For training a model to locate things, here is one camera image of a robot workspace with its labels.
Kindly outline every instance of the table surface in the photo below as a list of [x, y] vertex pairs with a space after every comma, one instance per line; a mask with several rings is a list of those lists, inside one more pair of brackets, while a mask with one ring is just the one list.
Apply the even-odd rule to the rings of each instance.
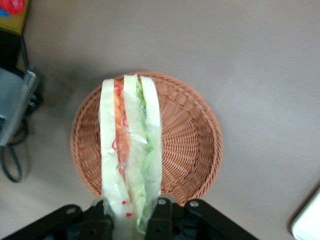
[[88, 208], [70, 154], [77, 108], [104, 78], [145, 70], [190, 84], [216, 113], [224, 155], [204, 200], [258, 239], [293, 240], [320, 182], [319, 12], [318, 0], [32, 1], [24, 35], [44, 104], [29, 175], [12, 186], [0, 174], [0, 232]]

